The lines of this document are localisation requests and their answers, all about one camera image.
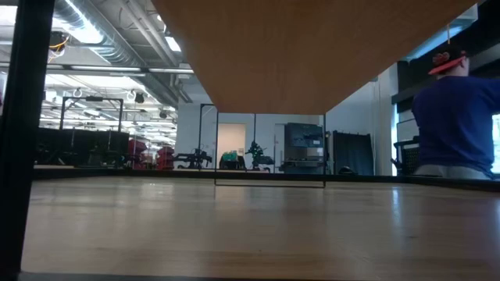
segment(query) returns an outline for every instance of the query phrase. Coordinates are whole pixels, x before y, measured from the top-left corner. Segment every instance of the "ceiling light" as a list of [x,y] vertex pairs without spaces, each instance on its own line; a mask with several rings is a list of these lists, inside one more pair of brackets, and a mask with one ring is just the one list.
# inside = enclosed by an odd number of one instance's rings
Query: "ceiling light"
[[84,105],[84,104],[82,104],[82,103],[80,103],[80,102],[75,102],[74,104],[75,104],[76,106],[78,106],[79,108],[87,108],[87,106],[86,106],[86,105]]
[[169,47],[172,49],[172,51],[175,52],[180,52],[180,47],[179,44],[175,41],[175,39],[171,36],[165,37],[166,43],[169,44]]
[[103,114],[104,116],[108,116],[109,118],[114,119],[116,121],[119,120],[118,118],[116,118],[115,116],[111,116],[110,114],[107,114],[107,113],[101,113],[101,114]]
[[74,70],[96,70],[96,71],[141,71],[138,67],[120,67],[120,66],[71,66]]
[[128,109],[128,108],[124,108],[123,109],[123,112],[142,112],[142,113],[146,113],[147,111],[145,109],[140,109],[140,108],[136,108],[136,109]]
[[[56,118],[40,118],[41,122],[55,122],[59,123],[60,119]],[[104,119],[98,119],[98,120],[91,120],[91,119],[64,119],[64,123],[99,123],[99,124],[105,124],[105,125],[118,125],[117,121],[111,121],[111,120],[104,120]]]
[[149,69],[152,73],[194,74],[193,69]]
[[9,25],[16,24],[17,6],[0,6],[0,21],[6,21]]
[[173,140],[169,137],[155,137],[154,139],[157,141],[166,141],[168,143],[175,144],[175,140]]
[[47,65],[47,69],[64,69],[61,65]]
[[84,110],[84,113],[88,113],[88,114],[95,116],[95,117],[99,117],[101,115],[101,113],[99,111],[95,111],[93,109]]
[[146,77],[146,73],[110,73],[110,76]]

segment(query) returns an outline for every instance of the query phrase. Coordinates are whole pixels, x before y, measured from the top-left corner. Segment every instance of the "ceiling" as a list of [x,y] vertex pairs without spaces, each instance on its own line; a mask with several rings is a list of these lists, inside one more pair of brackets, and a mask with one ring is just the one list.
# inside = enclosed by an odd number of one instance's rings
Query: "ceiling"
[[[74,2],[80,4],[77,0],[57,0],[60,3]],[[89,16],[91,23],[99,26],[101,23],[109,23],[116,33],[113,40],[118,37],[130,47],[133,53],[137,54],[143,66],[147,67],[175,67],[165,63],[159,53],[151,46],[150,42],[131,19],[131,15],[123,11],[122,5],[116,0],[87,0],[89,5],[93,5],[98,14],[101,15],[101,21],[93,21]],[[164,37],[164,23],[158,17],[155,7],[148,0],[135,1],[141,10],[143,10],[148,20],[155,26],[158,34]],[[0,61],[8,62],[11,52],[13,31],[15,24],[16,7],[0,6]],[[65,29],[64,24],[58,20],[53,21],[52,30],[62,31],[65,34],[70,32]],[[110,63],[94,52],[93,48],[84,46],[75,37],[70,37],[65,50],[59,56],[49,54],[49,63],[53,65],[86,65],[86,66],[109,66]],[[184,63],[185,58],[182,52],[173,52],[177,63]],[[98,96],[103,98],[122,98],[124,100],[123,128],[139,136],[148,138],[152,142],[163,142],[173,144],[176,140],[177,130],[177,112],[170,103],[160,102],[155,98],[154,93],[148,88],[147,84],[141,83],[134,76],[127,74],[113,75],[108,74],[87,74],[85,72],[50,73],[45,80],[46,99],[42,104],[41,126],[59,128],[59,118],[63,96],[66,97],[87,97]],[[160,80],[169,80],[170,74],[155,74]],[[210,103],[208,95],[194,75],[179,75],[181,88],[190,97],[189,102]],[[136,103],[134,96],[136,93],[144,93],[145,102]],[[179,98],[179,104],[185,103]],[[77,128],[86,130],[116,130],[119,117],[119,104],[116,102],[103,101],[73,101],[66,103],[65,128]],[[167,114],[166,118],[160,117],[160,112]]]
[[475,0],[155,0],[221,112],[323,114]]

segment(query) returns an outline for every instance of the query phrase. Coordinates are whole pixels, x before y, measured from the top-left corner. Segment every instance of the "fluorescent light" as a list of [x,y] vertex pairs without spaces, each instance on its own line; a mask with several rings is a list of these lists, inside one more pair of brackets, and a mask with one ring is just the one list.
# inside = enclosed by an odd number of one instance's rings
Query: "fluorescent light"
[[87,110],[84,110],[84,112],[86,112],[92,116],[96,116],[96,117],[99,117],[101,115],[101,113],[99,111],[95,111],[93,109],[87,109]]
[[125,76],[85,76],[76,75],[74,76],[82,83],[85,83],[94,88],[107,88],[107,89],[141,89],[144,87],[138,84],[136,81]]
[[45,100],[46,101],[54,101],[55,97],[57,97],[56,91],[46,90],[45,91]]
[[169,47],[172,49],[172,51],[175,52],[180,52],[180,47],[179,44],[175,41],[175,39],[171,36],[165,37],[166,43],[169,44]]
[[175,140],[173,140],[169,137],[155,137],[154,139],[157,141],[166,141],[166,142],[171,143],[171,144],[175,143]]
[[128,108],[124,108],[123,109],[123,112],[147,112],[145,109],[128,109]]
[[70,77],[62,74],[48,74],[45,76],[45,85],[61,85],[70,86],[75,88],[87,88],[82,83],[71,79]]
[[146,73],[110,73],[111,76],[146,77]]
[[[130,123],[132,124],[132,121],[123,121],[124,123]],[[166,125],[166,126],[173,126],[172,122],[157,122],[157,121],[136,121],[139,125]]]
[[149,69],[152,73],[194,74],[193,69]]
[[115,116],[111,116],[110,114],[107,114],[107,113],[101,113],[101,114],[103,114],[104,116],[108,116],[109,118],[114,119],[116,121],[119,120],[118,118],[116,118]]
[[120,66],[71,66],[75,70],[101,70],[101,71],[141,71],[138,67],[120,67]]
[[[53,119],[53,118],[40,118],[41,122],[56,122],[59,123],[59,119]],[[105,125],[114,125],[117,126],[118,122],[117,121],[111,121],[111,120],[104,120],[104,119],[97,119],[97,120],[92,120],[92,119],[64,119],[64,123],[98,123],[98,124],[105,124]]]
[[76,106],[78,106],[79,108],[87,108],[87,106],[86,106],[86,105],[83,105],[83,104],[81,104],[80,102],[75,102],[74,104],[75,104]]
[[17,14],[17,6],[14,5],[0,6],[0,23],[2,25],[16,24],[16,14]]
[[61,65],[47,65],[47,69],[64,69]]

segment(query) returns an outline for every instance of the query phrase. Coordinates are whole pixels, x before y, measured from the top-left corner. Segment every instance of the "window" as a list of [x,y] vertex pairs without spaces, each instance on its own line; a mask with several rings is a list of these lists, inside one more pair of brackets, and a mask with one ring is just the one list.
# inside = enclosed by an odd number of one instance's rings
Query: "window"
[[495,162],[493,173],[500,173],[500,114],[493,116],[493,148],[495,150]]

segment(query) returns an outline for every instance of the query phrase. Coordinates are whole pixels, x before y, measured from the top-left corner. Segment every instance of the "metal frame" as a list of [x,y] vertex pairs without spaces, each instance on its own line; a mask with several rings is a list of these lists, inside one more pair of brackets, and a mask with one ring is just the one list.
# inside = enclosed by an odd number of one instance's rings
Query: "metal frame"
[[[253,119],[253,140],[255,141],[255,136],[257,134],[257,114],[253,113],[254,119]],[[323,114],[323,178],[327,175],[327,115]],[[217,110],[217,117],[216,117],[216,157],[217,157],[217,149],[219,147],[219,111]],[[273,159],[274,165],[276,165],[276,152],[274,152],[274,159]],[[288,185],[260,185],[260,184],[245,184],[245,185],[240,185],[240,184],[223,184],[223,183],[217,183],[217,179],[219,177],[217,176],[217,159],[216,159],[216,168],[213,174],[213,184],[215,186],[219,187],[234,187],[234,186],[246,186],[246,187],[312,187],[312,186],[288,186]],[[327,180],[324,179],[322,180],[323,186],[322,188],[327,186]]]
[[[9,62],[0,62],[0,70],[9,69]],[[74,74],[96,76],[144,76],[148,73],[194,74],[193,69],[179,67],[142,67],[142,66],[87,66],[54,64],[47,65],[47,74]]]
[[62,107],[61,107],[61,120],[59,121],[59,129],[62,130],[64,127],[64,114],[67,109],[70,109],[71,105],[66,108],[67,100],[86,100],[86,101],[118,101],[120,103],[120,115],[118,116],[118,133],[122,131],[122,117],[123,117],[123,99],[122,98],[100,98],[100,97],[85,97],[85,98],[75,98],[75,97],[62,97]]
[[[101,97],[80,97],[80,98],[75,98],[75,97],[62,97],[62,107],[61,107],[61,119],[59,121],[59,130],[63,130],[64,127],[64,114],[66,113],[67,109],[70,109],[71,105],[66,108],[66,101],[67,100],[86,100],[86,101],[118,101],[120,103],[120,110],[119,110],[119,116],[118,116],[118,133],[121,133],[122,131],[122,117],[123,117],[123,99],[122,98],[101,98]],[[117,147],[120,147],[120,139],[117,138]],[[118,155],[116,156],[115,160],[115,169],[119,168],[119,163],[120,163],[120,151],[118,151]]]
[[19,0],[0,135],[0,279],[21,271],[55,0]]
[[199,128],[198,128],[198,151],[200,151],[202,149],[202,119],[203,119],[203,108],[206,107],[206,106],[213,106],[215,109],[216,106],[213,105],[213,104],[200,104],[200,119],[199,119]]

